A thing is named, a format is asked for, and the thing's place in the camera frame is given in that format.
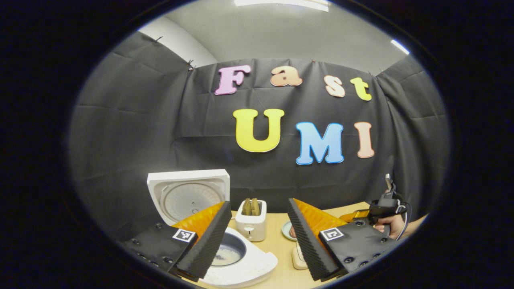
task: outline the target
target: blue letter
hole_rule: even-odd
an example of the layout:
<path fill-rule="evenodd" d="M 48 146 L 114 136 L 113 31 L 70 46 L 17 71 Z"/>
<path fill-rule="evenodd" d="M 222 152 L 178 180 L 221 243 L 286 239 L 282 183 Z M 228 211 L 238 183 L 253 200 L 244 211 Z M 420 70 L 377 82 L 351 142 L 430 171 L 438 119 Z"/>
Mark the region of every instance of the blue letter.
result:
<path fill-rule="evenodd" d="M 323 160 L 326 151 L 328 155 L 325 161 L 332 164 L 342 162 L 344 160 L 341 154 L 341 132 L 343 126 L 338 123 L 331 123 L 326 127 L 325 134 L 321 138 L 318 130 L 312 122 L 299 122 L 296 129 L 300 131 L 300 157 L 296 159 L 299 165 L 310 165 L 313 158 L 310 156 L 310 149 L 313 150 L 314 156 L 318 162 Z"/>

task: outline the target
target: orange soft pad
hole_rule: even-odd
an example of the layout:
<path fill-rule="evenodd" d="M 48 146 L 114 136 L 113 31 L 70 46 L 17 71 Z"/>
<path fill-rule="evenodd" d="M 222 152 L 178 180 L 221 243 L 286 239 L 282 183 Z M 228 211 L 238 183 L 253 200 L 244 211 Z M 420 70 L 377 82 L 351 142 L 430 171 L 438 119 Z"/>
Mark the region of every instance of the orange soft pad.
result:
<path fill-rule="evenodd" d="M 207 227 L 209 227 L 209 225 L 211 224 L 212 220 L 214 219 L 214 216 L 216 216 L 222 205 L 223 202 L 211 206 L 209 208 L 203 209 L 202 211 L 172 225 L 172 227 L 195 232 L 198 235 L 198 239 L 196 239 L 196 241 L 198 242 L 198 240 L 200 240 L 201 236 L 207 230 Z"/>
<path fill-rule="evenodd" d="M 318 238 L 318 241 L 323 246 L 323 243 L 321 243 L 321 240 L 319 238 L 320 231 L 327 230 L 334 227 L 339 227 L 342 225 L 346 225 L 347 222 L 340 220 L 329 213 L 326 213 L 316 207 L 313 207 L 307 203 L 304 203 L 302 201 L 299 201 L 295 198 L 296 205 L 302 212 L 303 217 L 307 221 L 307 224 L 309 225 L 310 230 L 313 232 L 313 234 Z"/>

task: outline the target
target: black ribbed foam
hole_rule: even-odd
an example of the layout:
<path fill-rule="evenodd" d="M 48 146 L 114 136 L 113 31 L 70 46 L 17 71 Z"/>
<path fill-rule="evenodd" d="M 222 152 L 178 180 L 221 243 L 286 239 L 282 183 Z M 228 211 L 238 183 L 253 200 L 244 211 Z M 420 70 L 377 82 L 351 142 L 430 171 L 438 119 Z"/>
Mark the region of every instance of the black ribbed foam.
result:
<path fill-rule="evenodd" d="M 329 276 L 338 272 L 340 268 L 310 230 L 300 208 L 298 208 L 298 205 L 292 198 L 289 199 L 287 215 L 295 229 L 296 239 L 300 244 L 303 258 L 314 281 L 319 279 L 322 279 L 322 281 L 327 280 Z"/>
<path fill-rule="evenodd" d="M 224 202 L 200 240 L 177 263 L 179 270 L 190 275 L 184 277 L 191 279 L 190 277 L 194 276 L 196 280 L 205 277 L 207 269 L 218 252 L 230 218 L 232 218 L 230 202 Z"/>

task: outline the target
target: wooden table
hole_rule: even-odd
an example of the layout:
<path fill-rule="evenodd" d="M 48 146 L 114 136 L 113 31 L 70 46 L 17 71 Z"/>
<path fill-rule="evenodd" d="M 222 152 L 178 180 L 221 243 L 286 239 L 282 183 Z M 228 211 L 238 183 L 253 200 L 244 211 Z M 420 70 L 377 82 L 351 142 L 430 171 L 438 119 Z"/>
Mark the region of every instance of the wooden table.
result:
<path fill-rule="evenodd" d="M 362 210 L 369 208 L 370 205 L 366 202 L 353 204 L 349 206 L 324 210 L 325 212 L 339 217 L 343 214 L 348 214 L 356 210 Z M 232 216 L 235 216 L 237 212 L 232 211 Z M 247 289 L 269 289 L 269 288 L 297 288 L 297 289 L 308 289 L 314 288 L 321 284 L 331 282 L 330 279 L 325 282 L 313 281 L 310 276 L 309 270 L 296 270 L 292 265 L 291 252 L 295 247 L 295 241 L 289 240 L 282 234 L 282 226 L 289 221 L 289 217 L 286 213 L 268 213 L 266 215 L 266 238 L 260 242 L 253 242 L 253 244 L 264 252 L 272 252 L 278 259 L 276 268 L 271 273 L 271 276 L 265 281 L 258 283 L 253 286 L 245 287 Z M 230 228 L 235 229 L 235 220 L 231 220 L 229 225 Z M 201 281 L 191 282 L 195 285 L 214 289 L 218 288 L 209 284 L 205 284 Z"/>

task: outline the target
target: letter u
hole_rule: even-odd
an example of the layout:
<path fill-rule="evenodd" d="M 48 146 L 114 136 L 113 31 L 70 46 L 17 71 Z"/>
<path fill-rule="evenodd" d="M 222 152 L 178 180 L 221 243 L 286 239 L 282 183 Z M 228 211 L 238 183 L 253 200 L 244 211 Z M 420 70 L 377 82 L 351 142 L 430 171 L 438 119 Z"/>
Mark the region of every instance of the letter u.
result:
<path fill-rule="evenodd" d="M 256 140 L 253 137 L 253 119 L 259 113 L 256 110 L 237 110 L 233 113 L 235 124 L 235 140 L 245 151 L 264 153 L 276 148 L 280 142 L 280 118 L 284 116 L 283 110 L 265 110 L 268 117 L 269 133 L 265 140 Z"/>

